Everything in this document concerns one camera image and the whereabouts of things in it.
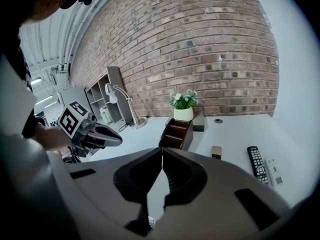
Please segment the brick wall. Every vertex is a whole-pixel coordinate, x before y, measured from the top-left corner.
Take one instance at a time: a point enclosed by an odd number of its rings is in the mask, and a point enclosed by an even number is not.
[[[90,87],[118,66],[138,115],[168,116],[169,93],[196,90],[206,115],[273,115],[278,53],[258,0],[111,0],[71,70]]]

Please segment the potted plant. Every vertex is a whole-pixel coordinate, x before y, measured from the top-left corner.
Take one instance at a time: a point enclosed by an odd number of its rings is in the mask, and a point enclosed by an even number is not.
[[[194,118],[192,106],[198,105],[199,100],[196,99],[197,92],[187,90],[186,95],[180,93],[170,93],[170,105],[174,107],[173,118],[181,121],[191,121]]]

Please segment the white flower pot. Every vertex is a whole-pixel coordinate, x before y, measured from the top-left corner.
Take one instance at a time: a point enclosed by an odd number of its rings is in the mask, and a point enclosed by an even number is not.
[[[194,118],[194,111],[192,110],[192,107],[189,107],[187,109],[174,108],[173,118],[175,120],[191,121]]]

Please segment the white desk lamp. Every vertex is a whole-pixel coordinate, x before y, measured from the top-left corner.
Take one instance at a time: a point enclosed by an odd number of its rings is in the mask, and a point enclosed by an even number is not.
[[[131,127],[134,130],[137,130],[141,127],[143,127],[147,123],[147,119],[143,117],[137,117],[137,114],[135,112],[134,107],[131,104],[132,98],[129,97],[129,95],[125,92],[125,90],[121,89],[119,86],[114,85],[112,86],[110,83],[107,83],[105,85],[105,93],[109,95],[109,100],[112,104],[117,103],[118,98],[115,95],[115,90],[119,91],[120,93],[123,94],[125,99],[128,101],[130,112],[132,115],[132,121],[129,124],[129,127]]]

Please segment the white flower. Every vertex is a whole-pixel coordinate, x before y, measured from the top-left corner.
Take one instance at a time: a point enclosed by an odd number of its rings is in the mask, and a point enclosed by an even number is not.
[[[181,98],[181,94],[180,94],[180,93],[177,93],[177,94],[175,95],[175,99],[178,101],[180,98]]]

